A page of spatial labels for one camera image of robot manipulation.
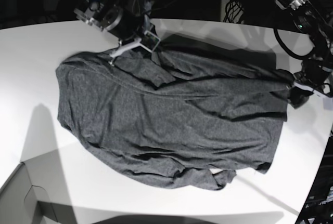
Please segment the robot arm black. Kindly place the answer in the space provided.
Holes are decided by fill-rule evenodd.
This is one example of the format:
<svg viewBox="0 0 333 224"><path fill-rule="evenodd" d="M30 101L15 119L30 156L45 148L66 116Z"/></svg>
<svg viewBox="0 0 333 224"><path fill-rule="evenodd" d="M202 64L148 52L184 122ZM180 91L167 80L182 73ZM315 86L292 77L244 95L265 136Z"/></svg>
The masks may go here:
<svg viewBox="0 0 333 224"><path fill-rule="evenodd" d="M127 0L83 0L74 10L77 19L118 39L118 47L109 53L109 64L125 52L142 48L152 53L160 44L149 16L135 15L126 9Z"/></svg>
<svg viewBox="0 0 333 224"><path fill-rule="evenodd" d="M324 11L311 0L273 0L287 11L297 30L306 34L313 44L305 55L298 55L287 47L278 29L274 36L280 47L292 58L301 61L301 71L295 73L288 102L295 109L303 106L311 95L332 98L332 85L326 82L332 74L332 23Z"/></svg>

